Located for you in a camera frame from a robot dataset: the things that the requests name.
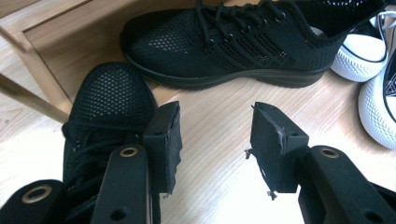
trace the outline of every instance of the wooden floor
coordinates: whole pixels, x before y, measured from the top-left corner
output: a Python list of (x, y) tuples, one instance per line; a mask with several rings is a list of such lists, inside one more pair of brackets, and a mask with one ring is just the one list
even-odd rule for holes
[[(42, 42), (43, 30), (52, 34), (56, 30), (53, 27), (37, 27), (28, 36), (71, 99), (95, 64), (123, 61), (120, 51), (112, 48), (117, 45), (114, 39), (105, 41), (105, 57), (101, 57), (103, 52), (90, 57), (100, 46), (94, 41), (87, 45), (78, 31), (68, 36), (69, 44)], [(92, 24), (85, 24), (84, 29), (90, 35), (101, 34)], [(60, 38), (55, 33), (52, 37)], [(67, 45), (76, 47), (68, 49)], [(78, 50), (78, 45), (85, 48)], [(0, 62), (2, 74), (44, 97), (2, 38)], [(156, 87), (160, 104), (180, 101), (184, 145), (174, 194), (162, 199), (163, 223), (303, 223), (297, 195), (279, 195), (272, 202), (255, 159), (245, 160), (244, 150), (250, 148), (250, 106), (255, 102), (279, 107), (310, 136), (309, 146), (343, 150), (367, 179), (396, 190), (396, 151), (381, 147), (362, 128), (357, 110), (360, 87), (332, 71), (301, 89), (280, 88), (250, 78), (238, 78), (203, 91)], [(25, 184), (61, 179), (61, 127), (61, 123), (0, 94), (0, 206)]]

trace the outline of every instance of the shoe sole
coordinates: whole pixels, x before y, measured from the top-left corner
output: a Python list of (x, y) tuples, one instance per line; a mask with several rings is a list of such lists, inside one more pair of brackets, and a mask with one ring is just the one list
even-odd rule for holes
[(331, 69), (348, 80), (355, 82), (365, 82), (378, 75), (385, 66), (387, 60), (373, 63), (364, 61), (350, 54), (343, 46), (338, 50)]
[(363, 85), (359, 95), (359, 115), (364, 129), (376, 142), (396, 150), (396, 121), (385, 106), (382, 86), (381, 75)]
[(123, 34), (120, 35), (120, 45), (125, 58), (141, 73), (142, 76), (161, 85), (184, 90), (206, 89), (217, 86), (224, 82), (231, 81), (238, 77), (253, 77), (259, 81), (281, 87), (302, 88), (317, 82), (331, 66), (329, 64), (323, 69), (310, 72), (277, 69), (255, 69), (219, 77), (172, 77), (151, 71), (132, 60), (124, 50), (125, 41), (123, 40)]

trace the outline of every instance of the shoe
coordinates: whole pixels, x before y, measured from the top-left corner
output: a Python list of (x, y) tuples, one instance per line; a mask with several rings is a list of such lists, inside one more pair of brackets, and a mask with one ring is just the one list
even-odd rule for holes
[(71, 202), (66, 223), (89, 222), (111, 152), (126, 136), (128, 144), (142, 144), (156, 108), (149, 86), (129, 64), (103, 63), (85, 77), (63, 126)]
[(396, 53), (378, 76), (362, 86), (359, 115), (376, 142), (396, 150)]
[(383, 25), (386, 16), (396, 17), (396, 12), (381, 12), (346, 37), (331, 66), (335, 73), (355, 82), (365, 82), (378, 75), (388, 61), (384, 31), (394, 26)]
[(299, 88), (319, 80), (350, 30), (385, 6), (383, 0), (262, 0), (242, 7), (198, 1), (197, 8), (131, 19), (120, 45), (143, 76), (169, 87), (203, 89), (255, 77)]

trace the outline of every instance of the black sneaker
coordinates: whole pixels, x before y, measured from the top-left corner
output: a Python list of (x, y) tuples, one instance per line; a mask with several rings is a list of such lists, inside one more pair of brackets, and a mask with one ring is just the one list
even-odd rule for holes
[(304, 87), (330, 67), (349, 31), (385, 6), (383, 0), (262, 0), (243, 7), (199, 1), (196, 9), (130, 20), (120, 44), (142, 75), (165, 86), (202, 89), (255, 77)]
[(86, 76), (63, 126), (64, 185), (71, 201), (66, 223), (89, 220), (111, 152), (126, 139), (142, 144), (156, 108), (149, 86), (129, 64), (104, 63)]

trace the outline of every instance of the white sneaker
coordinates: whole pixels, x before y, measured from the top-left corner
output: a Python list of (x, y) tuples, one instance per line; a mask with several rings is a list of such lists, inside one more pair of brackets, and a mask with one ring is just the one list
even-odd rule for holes
[(335, 73), (352, 81), (365, 82), (381, 71), (388, 60), (384, 30), (394, 26), (383, 26), (387, 16), (396, 17), (396, 12), (381, 12), (346, 37), (331, 66)]
[(396, 150), (396, 53), (387, 67), (361, 88), (359, 114), (375, 141)]

